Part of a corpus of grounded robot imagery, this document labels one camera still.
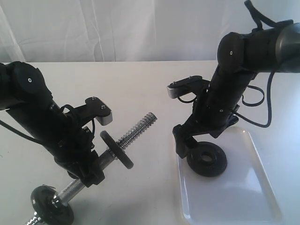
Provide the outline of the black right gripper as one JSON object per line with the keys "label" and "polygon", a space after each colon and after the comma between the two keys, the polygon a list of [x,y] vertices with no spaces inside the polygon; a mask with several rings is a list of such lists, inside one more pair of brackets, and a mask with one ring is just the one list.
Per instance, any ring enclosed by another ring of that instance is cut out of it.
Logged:
{"label": "black right gripper", "polygon": [[182,125],[173,130],[176,153],[180,158],[198,146],[195,135],[209,134],[217,138],[239,119],[235,115],[239,108],[240,91],[237,89],[197,89],[193,101],[192,114]]}

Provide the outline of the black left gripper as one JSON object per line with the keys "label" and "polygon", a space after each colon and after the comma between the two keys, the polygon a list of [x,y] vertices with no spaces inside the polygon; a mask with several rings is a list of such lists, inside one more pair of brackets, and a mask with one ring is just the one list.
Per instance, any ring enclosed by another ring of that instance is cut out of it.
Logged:
{"label": "black left gripper", "polygon": [[104,180],[101,166],[92,165],[98,154],[93,150],[94,134],[86,127],[88,122],[80,117],[54,117],[50,120],[50,153],[55,163],[67,170],[73,179],[86,176],[84,184],[87,188]]}

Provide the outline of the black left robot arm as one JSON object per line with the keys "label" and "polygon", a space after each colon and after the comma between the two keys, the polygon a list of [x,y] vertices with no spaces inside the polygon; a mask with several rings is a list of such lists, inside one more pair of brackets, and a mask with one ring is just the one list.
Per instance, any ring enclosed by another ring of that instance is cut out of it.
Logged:
{"label": "black left robot arm", "polygon": [[27,132],[27,139],[42,145],[54,161],[84,186],[104,180],[97,168],[94,129],[89,122],[107,125],[112,111],[99,98],[89,97],[84,105],[58,106],[47,88],[41,71],[32,65],[15,61],[0,66],[0,108]]}

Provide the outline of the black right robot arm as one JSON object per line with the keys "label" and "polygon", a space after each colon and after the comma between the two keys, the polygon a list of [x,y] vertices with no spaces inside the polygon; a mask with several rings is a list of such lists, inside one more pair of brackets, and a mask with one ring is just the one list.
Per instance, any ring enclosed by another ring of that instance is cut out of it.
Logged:
{"label": "black right robot arm", "polygon": [[196,147],[196,135],[214,138],[236,124],[238,101],[259,73],[300,71],[300,25],[278,22],[273,28],[254,29],[249,34],[225,35],[217,50],[217,68],[211,80],[194,75],[168,86],[171,98],[195,94],[192,113],[173,128],[176,153],[185,158]]}

